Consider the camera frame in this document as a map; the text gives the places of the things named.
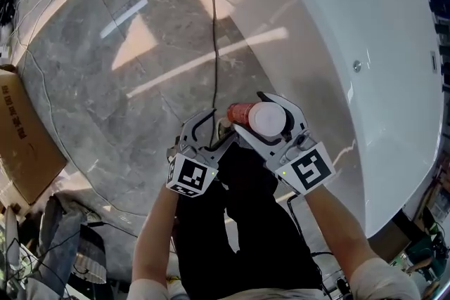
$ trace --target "concrete floor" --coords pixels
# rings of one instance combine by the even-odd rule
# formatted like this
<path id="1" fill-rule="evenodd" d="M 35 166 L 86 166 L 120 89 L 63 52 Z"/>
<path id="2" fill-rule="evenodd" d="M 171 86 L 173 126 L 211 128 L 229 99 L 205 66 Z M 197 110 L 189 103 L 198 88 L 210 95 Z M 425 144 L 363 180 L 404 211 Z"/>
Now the concrete floor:
<path id="1" fill-rule="evenodd" d="M 38 1 L 22 0 L 19 19 Z M 24 44 L 30 41 L 44 72 L 55 127 L 76 164 L 68 164 L 67 179 L 52 188 L 72 191 L 105 221 L 138 234 L 167 175 L 166 149 L 182 121 L 211 106 L 211 0 L 54 0 L 31 37 L 49 1 L 25 18 L 20 38 Z M 230 18 L 218 22 L 217 37 L 220 48 L 243 40 Z M 30 54 L 17 46 L 13 62 L 61 148 L 43 79 Z M 248 46 L 220 57 L 219 114 L 233 102 L 257 100 L 257 90 L 273 91 Z M 207 124 L 202 139 L 210 132 Z M 116 209 L 91 189 L 85 176 Z M 282 185 L 276 192 L 284 207 L 288 192 Z M 311 250 L 326 250 L 304 200 L 295 209 Z M 96 230 L 105 240 L 109 276 L 129 280 L 134 238 L 110 227 Z M 227 230 L 237 249 L 236 225 L 228 223 Z M 336 269 L 326 257 L 318 260 L 324 275 Z"/>

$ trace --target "cardboard box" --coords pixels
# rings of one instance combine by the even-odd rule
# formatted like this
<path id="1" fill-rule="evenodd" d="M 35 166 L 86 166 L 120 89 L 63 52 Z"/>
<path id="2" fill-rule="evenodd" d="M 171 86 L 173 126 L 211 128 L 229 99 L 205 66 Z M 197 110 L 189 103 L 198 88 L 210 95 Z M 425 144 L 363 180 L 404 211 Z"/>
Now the cardboard box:
<path id="1" fill-rule="evenodd" d="M 0 200 L 33 204 L 66 165 L 18 75 L 0 70 Z"/>

